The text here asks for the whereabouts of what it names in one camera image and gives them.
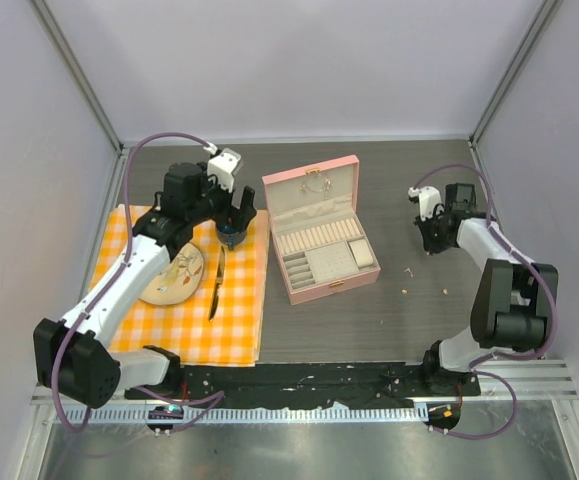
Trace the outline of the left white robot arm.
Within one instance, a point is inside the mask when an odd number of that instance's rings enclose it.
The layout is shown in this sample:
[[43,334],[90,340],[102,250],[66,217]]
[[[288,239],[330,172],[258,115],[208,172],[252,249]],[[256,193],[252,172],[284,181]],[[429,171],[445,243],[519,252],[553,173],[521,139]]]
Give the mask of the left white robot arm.
[[150,282],[168,267],[211,220],[244,231],[256,215],[255,192],[245,187],[233,203],[235,177],[243,164],[230,150],[208,162],[178,163],[165,174],[153,206],[130,225],[119,257],[91,291],[58,321],[43,319],[33,332],[39,382],[55,400],[69,397],[97,409],[118,390],[148,386],[159,398],[182,385],[178,357],[162,348],[112,355],[116,330]]

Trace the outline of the pink jewelry box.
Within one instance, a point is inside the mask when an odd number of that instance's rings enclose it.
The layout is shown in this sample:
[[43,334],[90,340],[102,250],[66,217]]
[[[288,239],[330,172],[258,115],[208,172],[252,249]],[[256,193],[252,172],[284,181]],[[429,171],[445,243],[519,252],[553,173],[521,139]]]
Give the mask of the pink jewelry box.
[[[357,216],[359,158],[344,156],[262,178],[270,233],[289,301],[298,305],[377,281],[376,254]],[[349,248],[366,239],[359,269]]]

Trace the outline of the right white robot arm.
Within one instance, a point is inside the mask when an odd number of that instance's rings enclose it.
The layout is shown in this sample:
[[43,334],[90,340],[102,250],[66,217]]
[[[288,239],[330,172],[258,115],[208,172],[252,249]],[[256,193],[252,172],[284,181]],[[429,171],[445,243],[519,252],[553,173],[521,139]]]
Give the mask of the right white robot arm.
[[557,269],[534,262],[508,241],[491,214],[478,209],[473,184],[449,184],[444,193],[412,187],[408,197],[419,208],[414,224],[425,252],[461,249],[481,272],[469,326],[424,354],[419,367],[424,389],[441,395],[466,383],[486,360],[525,360],[543,352],[553,333]]

